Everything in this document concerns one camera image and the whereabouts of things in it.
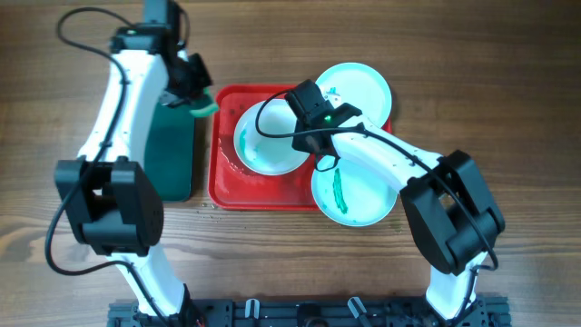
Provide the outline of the white plate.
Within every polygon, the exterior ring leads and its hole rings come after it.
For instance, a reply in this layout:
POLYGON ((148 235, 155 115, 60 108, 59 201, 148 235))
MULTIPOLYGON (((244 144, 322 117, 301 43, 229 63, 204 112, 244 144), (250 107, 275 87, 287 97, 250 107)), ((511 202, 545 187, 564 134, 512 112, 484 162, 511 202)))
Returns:
MULTIPOLYGON (((253 105, 239 119, 233 134, 235 153, 241 162, 263 175, 282 175, 299 168, 308 153, 292 148, 292 138, 269 138, 256 131, 255 120, 263 101, 253 105)), ((296 117, 286 101, 274 99, 262 110, 260 129, 266 134, 294 132, 296 117)))

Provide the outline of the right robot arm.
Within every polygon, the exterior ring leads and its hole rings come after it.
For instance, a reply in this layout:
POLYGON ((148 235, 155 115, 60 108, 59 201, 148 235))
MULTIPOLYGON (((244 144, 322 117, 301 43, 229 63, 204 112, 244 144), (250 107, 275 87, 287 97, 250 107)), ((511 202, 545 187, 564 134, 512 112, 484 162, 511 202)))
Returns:
POLYGON ((333 106, 311 80, 285 91, 297 118, 292 147, 329 154, 373 172, 400 197, 414 243, 432 267, 426 299, 445 322, 460 323, 476 299, 480 271, 506 223, 481 172, 459 150, 421 150, 377 127, 351 104, 333 106))

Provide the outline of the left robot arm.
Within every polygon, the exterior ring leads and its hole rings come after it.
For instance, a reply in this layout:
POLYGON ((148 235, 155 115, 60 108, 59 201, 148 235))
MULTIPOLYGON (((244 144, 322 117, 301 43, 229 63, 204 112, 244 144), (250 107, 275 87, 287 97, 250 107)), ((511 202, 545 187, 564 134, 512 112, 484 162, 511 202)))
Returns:
POLYGON ((140 22, 123 22, 103 51, 111 71, 94 128, 76 158, 54 171, 56 216, 105 267, 121 271, 137 299, 131 318, 142 326, 205 323, 161 246, 162 198, 143 168, 158 106, 191 118, 218 109, 202 58, 187 51, 190 28, 174 1, 147 1, 140 22))

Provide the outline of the green sponge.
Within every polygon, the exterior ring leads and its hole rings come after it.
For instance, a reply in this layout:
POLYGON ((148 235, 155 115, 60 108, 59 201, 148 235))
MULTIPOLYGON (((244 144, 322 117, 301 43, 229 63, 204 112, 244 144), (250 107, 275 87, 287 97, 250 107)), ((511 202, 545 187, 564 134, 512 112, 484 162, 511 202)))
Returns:
POLYGON ((212 98, 212 94, 208 88, 205 88, 203 93, 188 105, 188 112, 194 118, 208 117, 217 113, 219 110, 220 107, 212 98))

